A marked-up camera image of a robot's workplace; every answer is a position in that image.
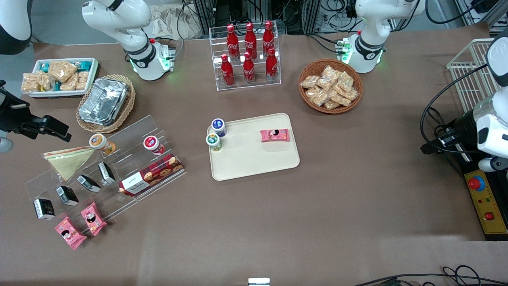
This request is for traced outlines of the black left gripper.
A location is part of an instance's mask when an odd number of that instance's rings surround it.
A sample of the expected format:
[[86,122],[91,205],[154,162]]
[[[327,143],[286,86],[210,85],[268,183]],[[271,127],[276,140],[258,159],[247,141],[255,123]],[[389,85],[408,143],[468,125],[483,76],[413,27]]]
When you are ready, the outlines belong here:
[[425,155],[443,152],[456,154],[480,153],[477,147],[477,127],[472,111],[466,112],[448,124],[437,126],[437,141],[425,143],[420,150]]

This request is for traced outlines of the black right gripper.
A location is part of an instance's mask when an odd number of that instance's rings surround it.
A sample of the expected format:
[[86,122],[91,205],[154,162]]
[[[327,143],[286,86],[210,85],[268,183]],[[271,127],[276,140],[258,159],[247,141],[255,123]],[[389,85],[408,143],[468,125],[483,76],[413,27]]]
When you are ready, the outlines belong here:
[[45,115],[34,118],[31,122],[29,103],[8,92],[0,82],[0,128],[7,133],[12,132],[35,140],[38,134],[50,135],[65,142],[71,141],[69,126],[56,118]]

